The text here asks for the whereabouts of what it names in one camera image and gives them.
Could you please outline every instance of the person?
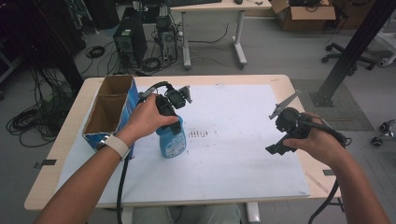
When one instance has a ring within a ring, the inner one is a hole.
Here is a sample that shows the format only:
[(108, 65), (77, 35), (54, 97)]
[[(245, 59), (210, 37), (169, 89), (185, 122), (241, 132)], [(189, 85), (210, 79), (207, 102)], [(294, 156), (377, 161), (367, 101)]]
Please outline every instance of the person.
[[(139, 138), (176, 121), (177, 117), (159, 114), (155, 105), (155, 94), (151, 94), (144, 103), (136, 107), (128, 123), (116, 136), (127, 146), (131, 146)], [(287, 139), (283, 144), (301, 148), (333, 169), (343, 195), (348, 223), (390, 223), (362, 169), (331, 135), (312, 129), (306, 139)], [(35, 223), (85, 223), (119, 163), (120, 154), (111, 147), (104, 146), (55, 193)], [(164, 223), (173, 223), (166, 207), (136, 209), (134, 221), (138, 222), (140, 219), (145, 223), (145, 218), (156, 217), (152, 213), (159, 215), (159, 220), (167, 218)], [(239, 223), (240, 213), (235, 204), (209, 205), (203, 213), (203, 218), (205, 217), (213, 223)]]

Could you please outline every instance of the pants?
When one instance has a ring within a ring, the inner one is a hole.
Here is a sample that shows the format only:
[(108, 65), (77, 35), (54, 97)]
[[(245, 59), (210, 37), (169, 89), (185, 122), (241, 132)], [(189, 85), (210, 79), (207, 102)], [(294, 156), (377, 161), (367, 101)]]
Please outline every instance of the pants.
[[(241, 213), (236, 204), (206, 205), (197, 224), (239, 224)], [(167, 207), (134, 209), (133, 224), (174, 224)]]

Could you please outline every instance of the forearm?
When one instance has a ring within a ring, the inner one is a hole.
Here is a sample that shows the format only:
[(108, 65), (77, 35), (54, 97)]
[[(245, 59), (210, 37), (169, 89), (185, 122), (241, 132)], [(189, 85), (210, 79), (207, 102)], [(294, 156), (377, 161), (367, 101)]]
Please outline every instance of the forearm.
[(363, 170), (346, 153), (333, 167), (340, 185), (347, 223), (390, 223)]
[(64, 183), (35, 223), (85, 223), (119, 163), (120, 155), (103, 147)]

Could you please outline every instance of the watch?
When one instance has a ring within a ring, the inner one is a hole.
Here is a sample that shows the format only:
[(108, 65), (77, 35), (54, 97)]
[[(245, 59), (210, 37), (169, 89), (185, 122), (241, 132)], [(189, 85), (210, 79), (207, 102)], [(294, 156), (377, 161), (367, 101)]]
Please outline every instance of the watch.
[(99, 151), (99, 149), (105, 145), (108, 145), (118, 152), (121, 156), (121, 161), (125, 160), (126, 156), (131, 150), (124, 142), (122, 142), (122, 140), (111, 133), (106, 134), (106, 136), (98, 143), (94, 150)]

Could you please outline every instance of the table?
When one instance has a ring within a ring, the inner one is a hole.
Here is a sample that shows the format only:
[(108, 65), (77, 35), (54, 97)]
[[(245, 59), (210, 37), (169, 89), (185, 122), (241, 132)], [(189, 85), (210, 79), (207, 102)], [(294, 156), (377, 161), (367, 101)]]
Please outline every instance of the table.
[[(263, 10), (271, 8), (271, 4), (268, 0), (260, 1), (262, 4), (260, 4), (259, 6), (254, 2), (256, 1), (251, 0), (250, 2), (248, 0), (245, 0), (241, 5), (237, 5), (233, 0), (222, 0), (220, 3), (202, 4), (186, 7), (171, 7), (171, 11), (181, 12), (184, 67), (186, 69), (191, 68), (189, 40), (186, 35), (186, 24), (191, 23), (203, 25), (212, 24), (213, 22), (237, 23), (236, 35), (233, 36), (233, 45), (235, 46), (241, 68), (248, 64), (248, 61), (245, 57), (244, 51), (242, 50), (240, 43), (245, 10)], [(187, 17), (187, 14), (195, 17), (196, 20), (193, 20), (192, 17)]]
[[(276, 100), (283, 101), (294, 93), (294, 89), (288, 77), (283, 75), (243, 75), (243, 76), (185, 76), (185, 77), (136, 77), (137, 86), (150, 86), (152, 83), (167, 80), (173, 85), (210, 85), (210, 84), (268, 84), (272, 87)], [(101, 85), (103, 79), (87, 79), (74, 102), (71, 111), (62, 127), (47, 160), (56, 160), (54, 165), (44, 165), (32, 186), (32, 189), (25, 201), (25, 208), (28, 210), (40, 210), (55, 193), (59, 176), (64, 166), (64, 161), (74, 144), (81, 123), (86, 116), (96, 90)], [(299, 100), (294, 100), (292, 107), (303, 111)], [(297, 150), (298, 158), (303, 166), (307, 184), (310, 188), (309, 198), (325, 198), (328, 196), (334, 176), (326, 176), (323, 170), (329, 169), (326, 165), (312, 159), (307, 153)], [(250, 207), (257, 209), (257, 204), (250, 202)]]

